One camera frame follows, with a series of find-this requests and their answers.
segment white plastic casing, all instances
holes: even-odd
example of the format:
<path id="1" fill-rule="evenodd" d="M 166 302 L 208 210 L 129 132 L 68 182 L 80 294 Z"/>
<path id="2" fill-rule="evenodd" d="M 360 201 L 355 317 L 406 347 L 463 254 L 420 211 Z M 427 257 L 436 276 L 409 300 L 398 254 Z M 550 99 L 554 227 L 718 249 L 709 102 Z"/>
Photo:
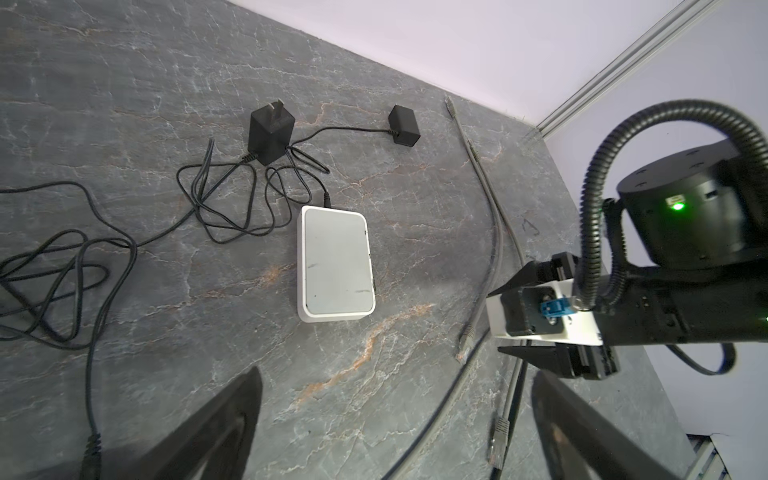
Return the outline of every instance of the white plastic casing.
<path id="1" fill-rule="evenodd" d="M 373 313 L 376 295 L 366 218 L 357 212 L 306 205 L 298 228 L 301 320 L 357 320 Z"/>
<path id="2" fill-rule="evenodd" d="M 555 280 L 542 283 L 539 286 L 549 286 L 554 290 L 555 298 L 571 296 L 573 290 L 573 279 Z M 600 334 L 598 325 L 594 321 L 592 312 L 576 312 L 574 315 L 563 317 L 563 331 L 561 333 L 551 333 L 548 335 L 526 335 L 510 336 L 507 333 L 507 321 L 502 306 L 502 296 L 494 295 L 485 299 L 485 309 L 488 311 L 488 321 L 491 324 L 491 334 L 500 339 L 531 339 L 544 340 L 556 343 L 575 343 L 578 345 L 603 344 L 603 337 Z"/>

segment marble table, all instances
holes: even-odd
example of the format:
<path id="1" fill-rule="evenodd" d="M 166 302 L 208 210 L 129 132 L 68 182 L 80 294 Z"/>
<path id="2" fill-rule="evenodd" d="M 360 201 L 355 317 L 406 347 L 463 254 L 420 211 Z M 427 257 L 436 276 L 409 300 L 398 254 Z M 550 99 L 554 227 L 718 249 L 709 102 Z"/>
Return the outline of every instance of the marble table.
<path id="1" fill-rule="evenodd" d="M 330 166 L 334 205 L 368 220 L 374 314 L 300 322 L 295 224 L 220 246 L 190 221 L 141 249 L 94 368 L 105 478 L 252 365 L 264 398 L 247 478 L 384 475 L 458 372 L 456 343 L 492 251 L 491 215 L 445 92 L 221 0 L 3 0 L 0 21 L 0 184 L 80 181 L 139 240 L 187 210 L 176 169 L 199 161 L 208 137 L 215 161 L 243 154 L 249 113 L 268 102 L 285 102 L 295 137 L 333 124 L 386 127 L 394 104 L 416 112 L 422 138 L 413 148 L 349 132 L 307 145 Z M 528 259 L 576 251 L 577 211 L 538 131 L 456 103 Z M 263 188 L 261 170 L 258 181 Z M 242 216 L 246 190 L 237 174 L 211 202 Z M 259 200 L 254 215 L 266 219 Z M 67 187 L 1 196 L 0 218 L 2 257 L 68 227 L 106 233 Z M 519 265 L 509 244 L 505 252 L 509 277 Z M 91 256 L 113 269 L 127 258 L 107 247 Z M 103 294 L 87 295 L 87 318 Z M 0 304 L 15 308 L 7 296 Z M 70 312 L 57 306 L 51 321 L 63 328 Z M 511 373 L 501 344 L 479 353 L 480 368 L 410 478 L 489 474 L 488 434 Z M 571 387 L 682 474 L 693 453 L 645 352 L 619 355 L 619 376 Z M 71 478 L 88 436 L 84 353 L 13 342 L 0 358 L 2 477 Z M 528 391 L 505 477 L 548 478 Z"/>

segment white wall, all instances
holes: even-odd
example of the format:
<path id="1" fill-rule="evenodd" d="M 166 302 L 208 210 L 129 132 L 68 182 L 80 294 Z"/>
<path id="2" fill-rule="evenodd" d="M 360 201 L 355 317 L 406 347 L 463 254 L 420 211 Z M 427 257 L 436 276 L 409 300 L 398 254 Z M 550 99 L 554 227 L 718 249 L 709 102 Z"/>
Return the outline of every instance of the white wall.
<path id="1" fill-rule="evenodd" d="M 537 124 L 680 0 L 231 0 Z"/>
<path id="2" fill-rule="evenodd" d="M 547 145 L 574 201 L 578 203 L 584 172 L 605 135 L 649 105 L 677 98 L 706 98 L 738 108 L 768 130 L 766 25 L 768 2 L 723 0 L 701 22 L 554 132 Z M 611 189 L 605 194 L 616 197 L 617 182 L 641 165 L 721 138 L 708 127 L 683 122 L 653 127 L 618 155 L 607 183 Z M 636 234 L 627 243 L 632 260 L 648 263 Z M 765 478 L 768 376 L 763 369 L 768 365 L 768 346 L 754 343 L 737 349 L 737 367 L 719 378 L 696 374 L 662 346 L 647 351 L 686 431 L 713 434 L 734 480 Z M 720 349 L 715 346 L 688 346 L 685 350 L 710 368 L 719 365 Z"/>

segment white rectangular device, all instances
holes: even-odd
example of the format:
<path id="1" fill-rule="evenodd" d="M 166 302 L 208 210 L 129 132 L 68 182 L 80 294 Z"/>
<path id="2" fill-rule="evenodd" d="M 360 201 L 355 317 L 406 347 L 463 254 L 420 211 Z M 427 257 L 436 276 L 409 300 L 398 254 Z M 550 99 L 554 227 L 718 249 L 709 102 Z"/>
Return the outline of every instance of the white rectangular device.
<path id="1" fill-rule="evenodd" d="M 366 218 L 305 205 L 298 230 L 301 320 L 357 320 L 373 313 L 376 297 Z"/>

